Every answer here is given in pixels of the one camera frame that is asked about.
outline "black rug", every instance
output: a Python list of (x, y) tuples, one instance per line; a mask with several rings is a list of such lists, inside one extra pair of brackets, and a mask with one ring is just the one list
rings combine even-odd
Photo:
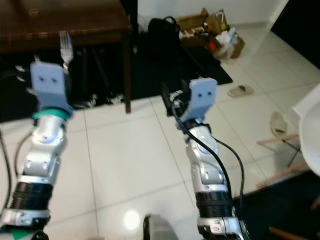
[[(152, 43), (145, 38), (138, 43), (137, 54), (132, 54), (131, 60), (131, 98), (141, 99), (157, 96), (161, 93), (161, 82), (165, 82), (173, 92), (181, 89), (181, 80), (192, 80), (199, 76), (196, 66), (190, 58), (180, 50), (171, 51), (165, 59), (157, 57), (152, 51)], [(124, 91), (122, 48), (120, 44), (97, 46), (97, 53), (110, 83), (113, 93)], [(190, 53), (200, 63), (208, 77), (218, 81), (218, 84), (231, 83), (232, 79), (205, 48), (191, 48)], [(71, 99), (86, 101), (92, 94), (98, 96), (97, 105), (106, 103), (106, 88), (101, 78), (92, 51), (87, 50), (87, 75), (82, 72), (83, 55), (77, 54), (81, 49), (75, 49), (74, 59), (69, 66), (72, 77)], [(44, 62), (62, 64), (59, 50), (47, 50), (37, 53)], [(26, 91), (30, 84), (21, 82), (12, 74), (15, 65), (29, 66), (33, 62), (33, 52), (11, 54), (0, 58), (0, 123), (30, 118), (37, 110), (37, 100)], [(11, 76), (3, 73), (11, 71)], [(83, 91), (83, 82), (87, 82)]]
[[(307, 172), (244, 198), (244, 219), (251, 240), (280, 240), (269, 233), (270, 226), (300, 237), (317, 240), (320, 210), (310, 207), (320, 195), (320, 177)], [(239, 208), (239, 199), (235, 200)]]

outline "beige slipper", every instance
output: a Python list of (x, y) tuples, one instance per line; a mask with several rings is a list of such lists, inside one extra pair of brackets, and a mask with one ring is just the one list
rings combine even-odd
[(229, 92), (228, 95), (232, 98), (238, 98), (242, 96), (247, 96), (251, 95), (254, 93), (254, 89), (250, 87), (249, 85), (239, 85), (235, 88), (232, 88)]
[(272, 113), (270, 126), (272, 133), (277, 137), (285, 136), (287, 134), (288, 124), (280, 112), (275, 111)]

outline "black cable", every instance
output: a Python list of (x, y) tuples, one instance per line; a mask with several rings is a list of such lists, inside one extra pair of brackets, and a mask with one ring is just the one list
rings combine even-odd
[(2, 148), (2, 152), (3, 152), (3, 156), (4, 156), (4, 161), (5, 161), (5, 165), (6, 165), (6, 171), (7, 171), (7, 177), (8, 177), (8, 191), (6, 194), (6, 198), (3, 204), (3, 209), (7, 208), (8, 204), (9, 204), (9, 200), (10, 200), (10, 196), (11, 196), (11, 191), (12, 191), (12, 176), (11, 176), (11, 168), (10, 168), (10, 162), (9, 162), (9, 158), (8, 158), (8, 152), (7, 152), (7, 148), (5, 145), (5, 141), (2, 137), (2, 132), (0, 130), (0, 142), (1, 142), (1, 148)]
[(216, 159), (216, 161), (218, 162), (218, 164), (220, 165), (222, 172), (224, 174), (225, 180), (226, 180), (226, 185), (228, 188), (228, 195), (229, 198), (232, 199), (232, 192), (231, 192), (231, 184), (230, 184), (230, 180), (229, 180), (229, 176), (227, 173), (227, 170), (225, 168), (225, 166), (223, 165), (223, 163), (221, 162), (220, 158), (218, 157), (218, 155), (210, 148), (208, 147), (206, 144), (204, 144), (202, 141), (200, 141), (197, 137), (195, 137), (183, 124), (183, 122), (180, 120), (180, 118), (178, 117), (177, 113), (176, 113), (176, 109), (175, 109), (175, 104), (174, 102), (177, 100), (176, 96), (173, 101), (172, 101), (172, 114), (176, 120), (176, 122), (179, 124), (182, 132), (184, 134), (187, 134), (192, 140), (194, 140), (196, 143), (198, 143), (201, 147), (203, 147), (205, 150), (207, 150), (211, 155), (213, 155), (213, 157)]
[(18, 177), (18, 158), (19, 158), (19, 152), (21, 150), (22, 145), (26, 142), (26, 140), (32, 136), (32, 130), (19, 142), (18, 147), (15, 150), (14, 153), (14, 173), (15, 176)]
[(229, 149), (236, 157), (236, 159), (239, 162), (240, 169), (241, 169), (241, 185), (240, 185), (240, 194), (239, 194), (239, 205), (240, 205), (240, 214), (239, 214), (239, 219), (243, 220), (244, 218), (244, 187), (245, 187), (245, 169), (244, 165), (241, 161), (241, 158), (239, 157), (238, 153), (230, 147), (228, 144), (224, 143), (223, 141), (220, 141), (216, 138), (214, 138), (217, 143), (225, 146), (227, 149)]

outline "table leg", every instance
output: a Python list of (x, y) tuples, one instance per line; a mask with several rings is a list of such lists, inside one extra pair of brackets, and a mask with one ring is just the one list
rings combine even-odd
[(123, 78), (124, 78), (124, 103), (125, 112), (131, 113), (131, 50), (129, 33), (122, 34), (122, 61), (123, 61)]

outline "dark brown tabletop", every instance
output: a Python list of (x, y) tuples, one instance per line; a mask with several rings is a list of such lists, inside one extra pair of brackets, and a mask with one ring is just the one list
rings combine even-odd
[[(14, 45), (15, 41), (19, 43), (21, 40), (24, 40), (25, 47), (30, 44), (34, 48), (38, 40), (57, 38), (60, 31), (67, 31), (74, 37), (88, 36), (90, 44), (89, 35), (108, 33), (110, 37), (112, 33), (130, 29), (130, 22), (119, 0), (1, 0), (0, 2), (0, 49), (4, 52), (10, 51), (7, 45)], [(79, 41), (79, 38), (78, 40), (75, 38), (73, 42), (75, 45), (86, 44), (86, 41), (83, 39)]]

